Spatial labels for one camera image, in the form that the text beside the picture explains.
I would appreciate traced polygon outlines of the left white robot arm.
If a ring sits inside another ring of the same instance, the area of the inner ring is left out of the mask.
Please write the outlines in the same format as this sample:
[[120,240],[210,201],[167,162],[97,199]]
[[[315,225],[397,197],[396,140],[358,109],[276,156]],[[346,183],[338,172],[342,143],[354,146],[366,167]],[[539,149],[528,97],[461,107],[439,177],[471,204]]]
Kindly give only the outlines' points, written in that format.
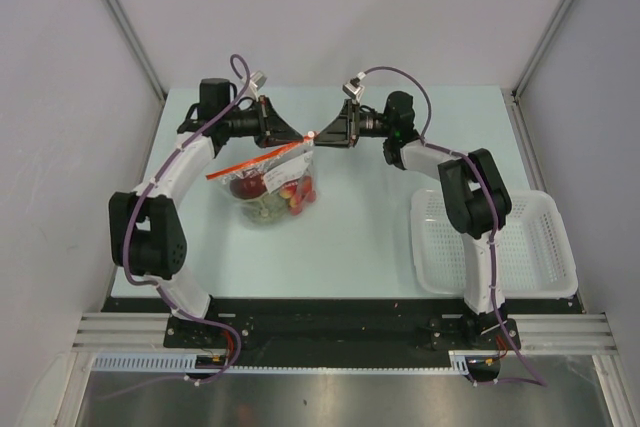
[[197,345],[214,344],[221,323],[209,315],[210,296],[186,267],[187,241],[178,207],[202,170],[232,138],[253,138],[263,149],[283,155],[300,146],[302,136],[260,94],[266,77],[256,72],[236,87],[228,79],[201,81],[199,100],[177,129],[177,139],[158,172],[131,192],[109,200],[111,252],[134,286],[151,286],[170,310],[185,319],[186,334]]

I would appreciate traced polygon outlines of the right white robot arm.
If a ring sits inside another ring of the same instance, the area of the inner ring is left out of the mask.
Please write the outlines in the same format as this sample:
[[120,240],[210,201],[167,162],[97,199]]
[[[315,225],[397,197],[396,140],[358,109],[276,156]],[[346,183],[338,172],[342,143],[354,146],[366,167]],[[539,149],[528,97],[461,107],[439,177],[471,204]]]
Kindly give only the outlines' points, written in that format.
[[377,112],[356,100],[344,101],[339,115],[315,136],[319,147],[351,148],[360,138],[382,138],[387,164],[440,183],[450,225],[462,235],[466,286],[464,302],[473,316],[461,323],[463,340],[484,348],[497,336],[489,314],[504,304],[499,287],[496,240],[512,210],[511,197],[492,154],[467,154],[429,144],[414,125],[413,97],[394,91]]

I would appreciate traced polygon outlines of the clear zip top bag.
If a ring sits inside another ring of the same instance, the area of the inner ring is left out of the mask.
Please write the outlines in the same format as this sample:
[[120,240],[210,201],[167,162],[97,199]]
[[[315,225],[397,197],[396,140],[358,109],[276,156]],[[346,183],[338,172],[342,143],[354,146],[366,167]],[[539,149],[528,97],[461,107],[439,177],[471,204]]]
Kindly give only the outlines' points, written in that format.
[[[214,173],[206,175],[208,181],[217,183],[226,196],[231,200],[232,206],[240,214],[240,218],[250,226],[257,226],[250,223],[241,212],[241,205],[246,200],[235,198],[229,190],[229,183],[235,178],[244,178],[253,173],[263,175],[264,183],[267,187],[267,193],[278,194],[280,188],[287,182],[296,180],[305,175],[310,175],[314,180],[314,187],[317,192],[315,166],[314,166],[314,131],[304,135],[302,142],[289,143],[284,146],[274,148],[267,153],[258,157],[246,160],[242,163],[227,167]],[[289,212],[278,223],[289,221],[289,219],[297,217],[292,216]]]

